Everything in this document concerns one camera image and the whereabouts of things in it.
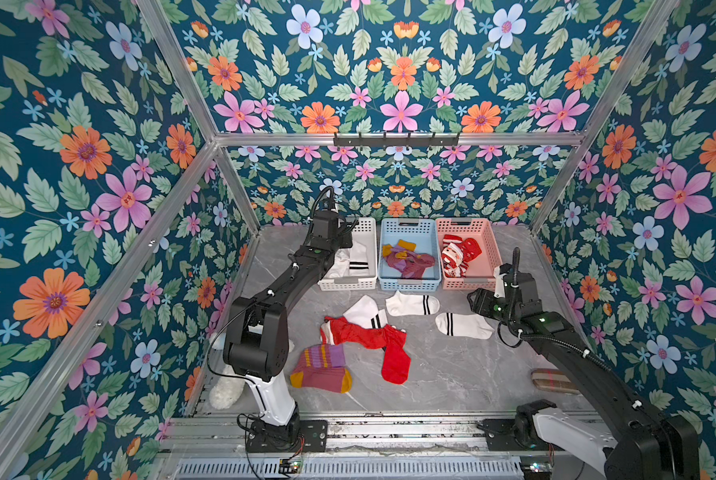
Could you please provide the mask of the small white ankle sock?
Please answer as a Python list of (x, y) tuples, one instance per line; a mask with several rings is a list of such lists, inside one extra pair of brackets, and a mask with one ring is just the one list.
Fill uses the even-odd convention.
[(334, 262), (326, 273), (326, 278), (342, 278), (349, 274), (350, 252), (348, 249), (339, 249), (334, 256)]

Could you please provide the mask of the white crew sock black stripes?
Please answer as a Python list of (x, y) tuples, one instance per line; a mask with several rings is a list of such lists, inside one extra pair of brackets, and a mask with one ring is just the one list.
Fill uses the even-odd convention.
[(367, 276), (370, 273), (368, 247), (357, 240), (353, 241), (350, 252), (350, 276)]

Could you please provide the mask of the purple striped sock bottom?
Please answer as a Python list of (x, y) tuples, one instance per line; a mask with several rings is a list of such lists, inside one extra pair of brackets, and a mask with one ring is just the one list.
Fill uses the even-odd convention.
[(422, 279), (425, 271), (435, 265), (435, 258), (426, 253), (408, 250), (399, 251), (391, 256), (394, 267), (401, 273), (402, 279)]

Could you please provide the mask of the plain red sock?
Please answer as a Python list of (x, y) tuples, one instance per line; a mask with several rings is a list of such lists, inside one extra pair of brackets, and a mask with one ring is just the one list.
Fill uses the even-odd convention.
[(369, 350), (382, 350), (382, 378), (396, 385), (408, 380), (411, 358), (405, 351), (407, 334), (404, 331), (389, 324), (382, 328), (364, 328), (344, 317), (326, 317), (320, 327), (320, 336), (322, 342), (329, 345), (356, 343)]

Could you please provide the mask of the red white striped santa sock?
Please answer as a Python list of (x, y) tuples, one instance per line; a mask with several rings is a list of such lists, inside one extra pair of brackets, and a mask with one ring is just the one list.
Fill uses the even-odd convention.
[(467, 271), (465, 255), (455, 242), (444, 244), (441, 250), (443, 272), (447, 278), (463, 278)]

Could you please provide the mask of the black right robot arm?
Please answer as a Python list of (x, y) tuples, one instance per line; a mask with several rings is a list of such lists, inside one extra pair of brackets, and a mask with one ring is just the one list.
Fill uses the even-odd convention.
[(682, 416), (668, 416), (634, 392), (581, 340), (561, 314), (544, 309), (531, 274), (512, 261), (497, 269), (501, 293), (477, 289), (473, 313), (496, 320), (519, 345), (530, 346), (571, 381), (605, 424), (576, 420), (555, 403), (538, 400), (516, 409), (513, 436), (572, 454), (607, 479), (698, 479), (700, 442)]

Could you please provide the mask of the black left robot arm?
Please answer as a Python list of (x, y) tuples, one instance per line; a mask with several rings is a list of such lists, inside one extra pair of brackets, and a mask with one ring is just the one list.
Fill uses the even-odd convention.
[(356, 225), (333, 210), (316, 211), (283, 273), (230, 306), (222, 358), (249, 385), (266, 425), (291, 430), (297, 424), (298, 407), (281, 376), (289, 355), (288, 316), (333, 267), (336, 253), (353, 245)]

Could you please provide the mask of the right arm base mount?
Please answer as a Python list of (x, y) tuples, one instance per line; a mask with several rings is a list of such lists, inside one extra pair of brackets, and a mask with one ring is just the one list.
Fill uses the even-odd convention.
[(485, 434), (488, 446), (492, 450), (542, 450), (549, 444), (542, 440), (537, 432), (533, 417), (539, 412), (556, 408), (549, 400), (536, 400), (519, 405), (512, 419), (482, 419), (476, 427)]

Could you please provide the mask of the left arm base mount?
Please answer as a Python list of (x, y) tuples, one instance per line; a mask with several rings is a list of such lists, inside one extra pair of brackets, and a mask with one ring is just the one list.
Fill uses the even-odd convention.
[(326, 451), (329, 424), (326, 420), (293, 419), (289, 425), (276, 426), (255, 419), (247, 433), (249, 453), (296, 453)]

